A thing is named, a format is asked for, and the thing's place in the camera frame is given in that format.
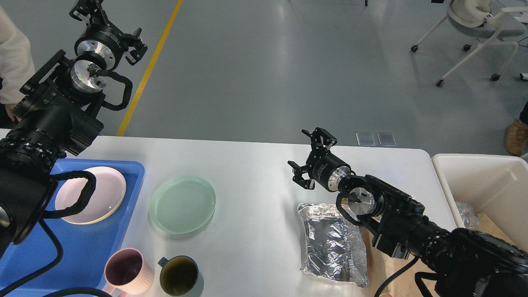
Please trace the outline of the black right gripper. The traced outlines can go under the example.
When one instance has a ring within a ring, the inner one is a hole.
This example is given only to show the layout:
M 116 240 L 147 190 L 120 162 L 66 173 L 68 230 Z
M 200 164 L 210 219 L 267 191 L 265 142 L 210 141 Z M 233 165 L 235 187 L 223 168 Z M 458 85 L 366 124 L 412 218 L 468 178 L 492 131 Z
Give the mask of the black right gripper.
M 336 155 L 329 153 L 338 140 L 331 133 L 321 127 L 313 130 L 302 130 L 302 134 L 311 139 L 310 164 L 302 167 L 289 160 L 292 167 L 292 181 L 306 190 L 313 190 L 315 182 L 324 186 L 329 192 L 338 191 L 338 185 L 346 176 L 351 175 L 351 167 Z M 311 174 L 309 179 L 304 179 L 304 174 Z

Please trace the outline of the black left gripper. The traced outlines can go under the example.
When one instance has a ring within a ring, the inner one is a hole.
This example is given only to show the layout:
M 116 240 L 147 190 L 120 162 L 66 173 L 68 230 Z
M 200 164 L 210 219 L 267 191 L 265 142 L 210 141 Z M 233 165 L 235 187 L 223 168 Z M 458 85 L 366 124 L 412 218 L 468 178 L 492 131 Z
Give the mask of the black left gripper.
M 121 58 L 136 65 L 146 53 L 148 47 L 140 37 L 142 28 L 133 34 L 120 33 L 111 27 L 106 12 L 102 8 L 103 0 L 78 0 L 69 15 L 85 23 L 85 32 L 74 45 L 77 55 L 75 61 L 85 60 L 96 64 L 103 70 L 114 70 Z

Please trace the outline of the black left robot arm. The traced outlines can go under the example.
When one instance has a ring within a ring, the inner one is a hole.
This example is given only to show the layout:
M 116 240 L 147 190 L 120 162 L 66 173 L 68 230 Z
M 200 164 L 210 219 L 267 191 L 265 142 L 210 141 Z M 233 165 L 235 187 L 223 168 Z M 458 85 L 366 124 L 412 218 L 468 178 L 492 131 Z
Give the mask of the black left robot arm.
M 96 177 L 87 171 L 51 174 L 58 159 L 79 155 L 104 125 L 101 108 L 125 109 L 133 84 L 116 72 L 122 58 L 136 65 L 148 47 L 134 33 L 122 32 L 107 17 L 101 0 L 80 0 L 70 16 L 85 22 L 74 45 L 74 59 L 59 50 L 20 88 L 24 98 L 15 106 L 21 120 L 1 140 L 1 253 L 21 244 L 36 224 L 57 250 L 51 263 L 1 290 L 4 297 L 49 271 L 64 257 L 64 249 L 47 219 L 79 214 L 95 191 Z

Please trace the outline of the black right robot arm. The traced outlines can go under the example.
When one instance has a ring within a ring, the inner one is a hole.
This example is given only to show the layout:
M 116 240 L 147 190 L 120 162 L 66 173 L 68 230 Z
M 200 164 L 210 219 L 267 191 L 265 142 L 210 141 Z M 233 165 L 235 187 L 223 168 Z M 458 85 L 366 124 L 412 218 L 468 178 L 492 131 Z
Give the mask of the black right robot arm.
M 414 256 L 379 286 L 377 297 L 417 261 L 430 269 L 414 276 L 423 297 L 431 295 L 424 280 L 435 282 L 440 297 L 526 297 L 526 251 L 488 233 L 439 227 L 411 195 L 372 175 L 357 175 L 332 154 L 337 139 L 327 130 L 317 127 L 302 133 L 311 140 L 311 152 L 303 166 L 288 161 L 292 180 L 304 189 L 320 184 L 336 192 L 339 213 L 351 224 L 365 227 L 373 235 L 372 246 L 383 254 Z

